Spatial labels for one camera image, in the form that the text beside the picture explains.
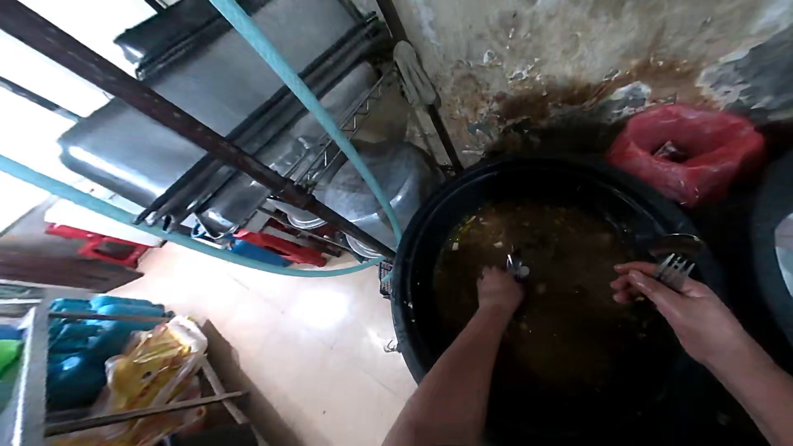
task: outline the fork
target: fork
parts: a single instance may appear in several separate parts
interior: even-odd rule
[[[669,254],[666,260],[658,265],[654,276],[664,285],[679,292],[695,265],[696,263],[689,262],[683,256]]]

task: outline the metal bar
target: metal bar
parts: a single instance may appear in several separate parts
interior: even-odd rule
[[[404,25],[402,25],[402,20],[399,18],[394,2],[391,0],[377,0],[377,6],[380,8],[380,12],[383,13],[385,24],[389,27],[394,40],[397,42],[400,40],[408,41],[408,34],[404,31]]]
[[[380,8],[380,12],[383,13],[385,24],[389,27],[389,31],[394,40],[405,40],[409,42],[408,34],[404,31],[404,25],[402,25],[402,20],[399,18],[399,13],[394,6],[393,0],[377,0],[377,6]],[[460,163],[460,158],[457,155],[457,151],[454,149],[454,144],[451,142],[449,132],[446,130],[446,125],[443,124],[443,119],[441,119],[438,108],[435,105],[427,106],[427,114],[430,115],[432,124],[435,127],[435,131],[438,133],[441,144],[443,144],[443,150],[446,151],[446,155],[449,157],[452,168],[457,173],[462,172],[462,163]]]
[[[113,413],[110,415],[100,415],[98,417],[88,417],[82,420],[62,421],[60,423],[52,423],[47,425],[44,429],[44,436],[61,435],[64,433],[72,433],[86,429],[98,428],[107,425],[115,425],[123,421],[136,420],[138,418],[150,417],[160,413],[176,412],[177,410],[192,409],[194,407],[206,406],[216,402],[222,402],[230,398],[239,398],[244,396],[247,392],[230,392],[227,394],[219,394],[211,397],[191,399],[189,401],[173,402],[162,406],[146,407],[144,409],[129,410],[122,413]]]
[[[0,87],[5,88],[6,90],[14,93],[17,96],[21,96],[30,102],[33,102],[37,106],[44,107],[45,109],[59,115],[65,117],[69,121],[79,122],[82,117],[75,112],[72,112],[68,109],[64,109],[62,106],[55,104],[53,101],[45,98],[44,96],[39,96],[36,93],[24,88],[22,85],[17,83],[13,83],[8,79],[0,76]]]
[[[153,10],[154,10],[156,13],[160,13],[160,12],[162,12],[162,11],[164,11],[164,10],[165,10],[165,6],[163,6],[163,5],[162,5],[160,2],[158,2],[157,0],[144,0],[144,2],[146,2],[146,4],[147,4],[147,5],[151,6],[151,8],[152,8],[152,9],[153,9]]]
[[[44,389],[47,380],[47,308],[34,306],[23,322],[25,329],[22,348],[21,368],[15,389],[16,399],[12,399],[7,409],[15,412],[10,444],[43,445],[41,431],[44,428],[46,396]]]
[[[133,322],[168,322],[170,317],[157,316],[132,316],[128,314],[93,314],[75,313],[71,311],[52,311],[49,314],[53,319],[68,319],[69,321],[79,321],[81,319],[94,319],[96,321],[133,321]]]
[[[457,150],[454,149],[454,144],[451,142],[449,132],[446,131],[446,126],[443,124],[443,119],[441,118],[441,113],[438,112],[438,107],[434,105],[427,106],[427,114],[430,115],[432,124],[435,126],[435,131],[438,133],[438,137],[441,139],[443,150],[446,151],[446,156],[449,157],[449,161],[451,162],[451,167],[454,169],[454,172],[462,172],[462,163],[460,162],[460,158],[457,156]]]
[[[0,317],[22,317],[24,310],[6,310],[0,308]],[[48,317],[52,319],[67,319],[69,321],[80,321],[83,319],[93,319],[95,321],[133,321],[133,322],[168,322],[170,317],[157,316],[132,316],[128,314],[94,314],[76,313],[71,311],[52,311]]]
[[[393,259],[396,253],[335,211],[318,202],[292,181],[283,178],[254,156],[240,150],[198,119],[168,102],[151,88],[81,44],[74,37],[17,0],[0,2],[0,29],[30,48],[72,70],[76,75],[127,102],[133,108],[175,131],[214,158],[248,174],[284,199],[307,210]]]
[[[204,377],[209,383],[209,386],[212,387],[212,392],[214,392],[215,395],[226,393],[223,383],[220,382],[220,378],[217,377],[215,369],[212,368],[212,364],[209,363],[206,356],[201,358],[201,371],[204,373]],[[236,421],[238,425],[245,424],[249,421],[245,413],[243,413],[233,401],[225,399],[223,400],[223,406],[232,415],[232,418],[234,418],[234,421]]]

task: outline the black tub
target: black tub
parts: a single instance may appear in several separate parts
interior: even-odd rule
[[[599,214],[621,232],[625,243],[640,257],[648,243],[668,233],[696,230],[678,207],[655,190],[600,160],[579,156],[537,153],[471,167],[448,182],[413,217],[400,243],[393,276],[393,320],[400,350],[414,379],[420,382],[448,347],[448,336],[438,333],[433,299],[435,261],[452,228],[484,204],[525,197],[556,196]],[[697,279],[721,288],[721,276],[712,255],[698,258]],[[631,363],[615,367],[615,397],[608,407],[592,410],[587,422],[548,419],[533,406],[531,394],[499,393],[493,387],[488,412],[488,434],[499,443],[528,438],[552,442],[615,439],[632,431],[642,415],[662,406],[670,389],[690,382],[700,369],[673,340],[658,352],[637,352]],[[696,398],[697,392],[690,393]],[[543,404],[541,398],[535,398]]]

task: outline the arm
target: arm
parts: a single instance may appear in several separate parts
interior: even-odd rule
[[[477,289],[479,309],[405,404],[384,446],[479,441],[496,353],[523,291],[496,268],[485,269]]]
[[[680,293],[651,279],[655,265],[617,265],[615,300],[644,294],[675,330],[686,352],[741,403],[774,446],[793,445],[793,378],[741,327],[710,288],[689,279]]]

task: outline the blue hose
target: blue hose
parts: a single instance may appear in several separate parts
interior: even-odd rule
[[[130,225],[133,228],[139,229],[146,233],[150,233],[153,236],[157,236],[161,239],[168,240],[174,242],[176,244],[180,244],[186,248],[193,249],[195,251],[203,252],[212,257],[216,257],[218,259],[226,260],[228,262],[236,263],[238,265],[242,265],[244,267],[255,268],[261,271],[267,271],[270,273],[281,274],[281,275],[292,275],[295,277],[334,277],[337,275],[345,275],[350,274],[356,271],[361,271],[368,267],[373,267],[377,265],[384,258],[379,257],[377,259],[369,260],[368,262],[361,263],[355,267],[349,267],[339,270],[318,270],[318,271],[306,271],[306,270],[297,270],[292,268],[283,268],[283,267],[276,267],[274,265],[269,265],[267,263],[262,263],[257,260],[251,260],[246,257],[238,256],[229,251],[223,251],[217,248],[213,248],[210,245],[201,243],[198,240],[194,240],[190,237],[183,236],[182,234],[177,233],[166,233],[162,229],[159,228],[152,228],[150,226],[141,225],[136,226],[132,223],[135,216],[131,213],[117,208],[116,206],[111,205],[108,202],[103,202],[99,198],[92,197],[85,192],[75,189],[72,186],[69,186],[66,183],[62,183],[57,179],[50,178],[44,174],[41,174],[37,171],[34,171],[30,167],[24,166],[19,164],[14,160],[10,160],[5,156],[0,155],[0,171],[4,171],[5,173],[12,175],[15,178],[21,179],[27,183],[30,183],[40,189],[44,189],[47,192],[58,195],[61,198],[64,198],[70,202],[78,206],[82,206],[86,209],[93,210],[96,213],[100,213],[106,217],[110,217],[115,221],[119,221],[120,223],[124,223],[126,225]]]
[[[226,17],[229,23],[239,32],[250,46],[270,65],[276,74],[284,81],[287,87],[303,102],[303,105],[308,109],[317,121],[323,126],[328,135],[333,138],[336,145],[339,146],[344,155],[355,166],[358,172],[369,185],[369,188],[374,193],[375,198],[383,206],[385,215],[391,222],[391,229],[396,236],[396,243],[402,238],[402,230],[397,221],[397,216],[394,214],[394,209],[391,207],[391,202],[385,193],[380,188],[377,180],[372,175],[372,172],[366,167],[366,164],[358,156],[358,152],[347,139],[347,136],[342,133],[339,126],[336,125],[330,113],[325,107],[320,104],[314,93],[305,85],[300,76],[290,67],[289,63],[278,53],[278,50],[273,46],[273,43],[267,39],[261,29],[248,17],[247,13],[239,7],[234,0],[209,0],[210,3],[220,11],[223,17]]]

